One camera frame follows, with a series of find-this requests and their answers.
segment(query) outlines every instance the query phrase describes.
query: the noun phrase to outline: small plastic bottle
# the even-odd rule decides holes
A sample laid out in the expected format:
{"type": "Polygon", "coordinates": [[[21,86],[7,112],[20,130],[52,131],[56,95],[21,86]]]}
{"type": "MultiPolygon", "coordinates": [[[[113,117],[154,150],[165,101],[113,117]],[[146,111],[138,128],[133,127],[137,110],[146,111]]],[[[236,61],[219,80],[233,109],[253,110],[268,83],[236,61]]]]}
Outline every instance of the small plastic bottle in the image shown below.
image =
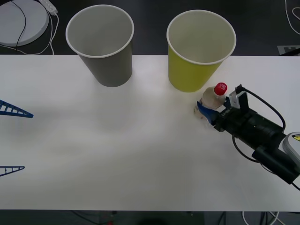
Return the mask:
{"type": "MultiPolygon", "coordinates": [[[[224,104],[226,91],[227,85],[225,83],[218,83],[215,87],[207,88],[199,102],[206,108],[216,110],[224,104]]],[[[206,117],[199,112],[197,106],[194,108],[194,113],[198,118],[206,119],[206,117]]]]}

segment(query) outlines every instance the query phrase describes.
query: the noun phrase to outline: blue triangular object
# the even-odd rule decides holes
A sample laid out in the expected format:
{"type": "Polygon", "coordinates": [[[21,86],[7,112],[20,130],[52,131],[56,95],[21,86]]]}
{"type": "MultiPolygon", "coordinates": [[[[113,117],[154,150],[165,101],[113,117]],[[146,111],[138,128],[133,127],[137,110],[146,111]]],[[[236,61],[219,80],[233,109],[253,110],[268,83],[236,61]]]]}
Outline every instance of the blue triangular object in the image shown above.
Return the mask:
{"type": "Polygon", "coordinates": [[[19,107],[0,100],[0,115],[32,118],[33,115],[19,107]]]}
{"type": "Polygon", "coordinates": [[[25,166],[17,165],[17,166],[0,166],[0,177],[9,175],[11,173],[18,172],[20,170],[25,169],[25,166]]]}

